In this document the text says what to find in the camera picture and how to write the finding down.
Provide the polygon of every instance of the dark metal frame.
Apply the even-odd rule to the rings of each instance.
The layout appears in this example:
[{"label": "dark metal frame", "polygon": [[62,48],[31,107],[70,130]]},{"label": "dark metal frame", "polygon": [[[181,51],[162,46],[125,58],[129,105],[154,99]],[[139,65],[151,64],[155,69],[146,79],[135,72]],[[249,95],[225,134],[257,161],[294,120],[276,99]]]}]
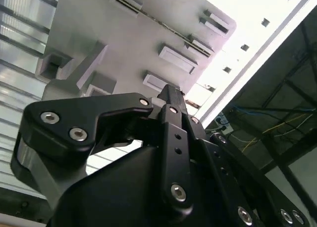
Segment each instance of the dark metal frame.
[{"label": "dark metal frame", "polygon": [[304,63],[309,60],[311,64],[311,68],[314,74],[314,79],[317,85],[317,65],[316,60],[314,57],[314,50],[312,48],[312,45],[309,41],[306,26],[304,21],[300,24],[301,31],[303,34],[303,39],[306,46],[306,54],[302,57],[302,59],[285,75],[283,80],[275,87],[273,92],[269,95],[269,97],[264,101],[262,104],[262,108],[266,108],[269,103],[273,100],[273,98],[276,96],[276,94],[280,91],[280,89],[283,87],[284,84],[287,84],[289,87],[291,87],[298,95],[303,97],[307,102],[312,104],[315,108],[317,108],[317,101],[315,101],[313,98],[308,96],[305,92],[303,92],[300,88],[298,88],[294,83],[292,83],[289,79],[297,72],[298,69],[300,69]]},{"label": "dark metal frame", "polygon": [[[236,147],[219,133],[208,141],[180,91],[167,85],[159,99],[165,101],[159,107],[135,93],[25,108],[11,168],[46,195],[54,208],[48,226],[289,226],[282,211],[296,211],[304,220],[302,225],[293,218],[292,226],[309,226]],[[59,121],[43,122],[47,111]],[[72,140],[72,127],[85,130],[87,138]],[[133,139],[143,140],[143,147],[82,176],[92,150]]]}]

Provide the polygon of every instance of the robotic arm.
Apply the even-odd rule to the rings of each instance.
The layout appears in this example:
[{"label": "robotic arm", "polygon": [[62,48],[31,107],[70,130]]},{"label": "robotic arm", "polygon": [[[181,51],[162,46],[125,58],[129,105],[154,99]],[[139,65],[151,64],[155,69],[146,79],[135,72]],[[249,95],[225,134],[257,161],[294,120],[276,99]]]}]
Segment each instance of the robotic arm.
[{"label": "robotic arm", "polygon": [[[89,155],[143,146],[87,176]],[[24,110],[11,168],[54,210],[49,227],[308,227],[291,203],[221,134],[209,139],[167,85],[42,101]]]}]

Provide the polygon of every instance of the silver screw head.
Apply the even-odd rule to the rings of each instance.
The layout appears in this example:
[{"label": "silver screw head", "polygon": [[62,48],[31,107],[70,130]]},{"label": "silver screw head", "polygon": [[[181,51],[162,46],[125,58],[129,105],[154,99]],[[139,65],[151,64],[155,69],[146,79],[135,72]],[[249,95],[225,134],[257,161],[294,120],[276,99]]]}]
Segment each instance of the silver screw head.
[{"label": "silver screw head", "polygon": [[246,225],[252,225],[252,218],[250,214],[241,206],[238,207],[238,215]]},{"label": "silver screw head", "polygon": [[87,132],[84,131],[83,129],[81,128],[72,128],[70,131],[69,131],[69,136],[70,138],[72,138],[73,140],[76,140],[76,141],[84,141],[85,139],[87,139]]},{"label": "silver screw head", "polygon": [[293,219],[292,217],[283,209],[281,209],[281,215],[286,220],[287,223],[292,224]]},{"label": "silver screw head", "polygon": [[170,109],[171,112],[173,112],[175,114],[177,113],[177,109],[175,109],[174,107],[170,107],[169,109]]},{"label": "silver screw head", "polygon": [[297,211],[292,211],[292,213],[293,213],[295,219],[297,219],[298,222],[303,225],[303,224],[304,224],[304,220],[303,220],[303,218],[297,213]]},{"label": "silver screw head", "polygon": [[226,139],[223,137],[223,136],[218,136],[218,138],[219,138],[219,140],[222,142],[222,143],[224,143],[224,144],[226,144],[227,143],[227,141],[226,141]]},{"label": "silver screw head", "polygon": [[147,100],[145,100],[145,99],[140,99],[140,103],[142,104],[142,105],[144,105],[144,106],[147,106],[148,104],[149,104],[149,102],[147,101]]},{"label": "silver screw head", "polygon": [[194,123],[196,123],[196,124],[199,123],[199,120],[198,120],[196,117],[192,117],[191,119],[192,119],[192,121],[193,121]]},{"label": "silver screw head", "polygon": [[59,122],[59,116],[54,112],[43,112],[41,114],[41,120],[47,124],[56,124]]},{"label": "silver screw head", "polygon": [[179,202],[184,202],[186,200],[186,192],[180,185],[173,184],[171,187],[172,196]]}]

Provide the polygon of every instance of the mounting hole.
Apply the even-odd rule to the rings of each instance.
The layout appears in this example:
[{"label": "mounting hole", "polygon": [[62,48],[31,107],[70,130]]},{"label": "mounting hole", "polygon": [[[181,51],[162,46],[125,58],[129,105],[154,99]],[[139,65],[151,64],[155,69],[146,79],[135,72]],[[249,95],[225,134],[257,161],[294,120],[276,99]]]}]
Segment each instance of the mounting hole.
[{"label": "mounting hole", "polygon": [[220,170],[221,170],[221,172],[222,172],[223,174],[225,174],[225,175],[229,175],[229,173],[227,172],[227,170],[226,170],[226,169],[224,169],[224,168],[220,168]]},{"label": "mounting hole", "polygon": [[170,107],[169,110],[175,114],[178,112],[177,109],[174,107]]},{"label": "mounting hole", "polygon": [[179,148],[175,148],[175,153],[181,155],[181,154],[182,154],[182,151],[181,151]]},{"label": "mounting hole", "polygon": [[179,134],[175,134],[176,139],[182,139]]},{"label": "mounting hole", "polygon": [[218,152],[215,151],[213,154],[214,154],[217,158],[220,158],[220,154],[219,154]]}]

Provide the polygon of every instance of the electrical outlet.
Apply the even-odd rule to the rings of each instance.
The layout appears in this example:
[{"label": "electrical outlet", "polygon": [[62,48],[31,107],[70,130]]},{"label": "electrical outlet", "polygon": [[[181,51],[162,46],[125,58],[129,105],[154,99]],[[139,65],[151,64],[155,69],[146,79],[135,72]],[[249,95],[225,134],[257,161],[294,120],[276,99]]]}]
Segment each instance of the electrical outlet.
[{"label": "electrical outlet", "polygon": [[225,130],[221,130],[221,132],[225,134],[229,134],[233,131],[232,126],[230,125],[229,121],[227,120],[226,116],[220,112],[219,115],[214,119],[215,122],[217,123],[218,127],[223,127],[225,126]]}]

